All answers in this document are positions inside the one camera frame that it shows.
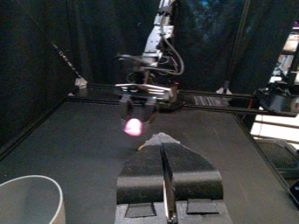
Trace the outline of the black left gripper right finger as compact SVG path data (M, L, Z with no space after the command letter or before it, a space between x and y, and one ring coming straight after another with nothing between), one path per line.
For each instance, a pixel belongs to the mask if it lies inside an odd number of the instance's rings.
M175 198L222 200L222 176L210 160L164 133L160 134L160 141L171 168Z

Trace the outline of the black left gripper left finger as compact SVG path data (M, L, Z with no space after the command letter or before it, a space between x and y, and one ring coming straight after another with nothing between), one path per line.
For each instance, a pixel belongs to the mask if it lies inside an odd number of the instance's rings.
M162 140L154 135L128 158L116 180L116 203L139 204L164 201Z

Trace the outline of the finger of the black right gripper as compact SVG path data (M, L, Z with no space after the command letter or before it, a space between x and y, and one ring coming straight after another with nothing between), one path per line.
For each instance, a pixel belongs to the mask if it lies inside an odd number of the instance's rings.
M128 120L132 114L132 101L131 96L124 94L119 101L120 118Z
M144 105L143 105L143 122L150 122L154 117L155 114L158 112L158 100L155 98L148 98L144 101Z

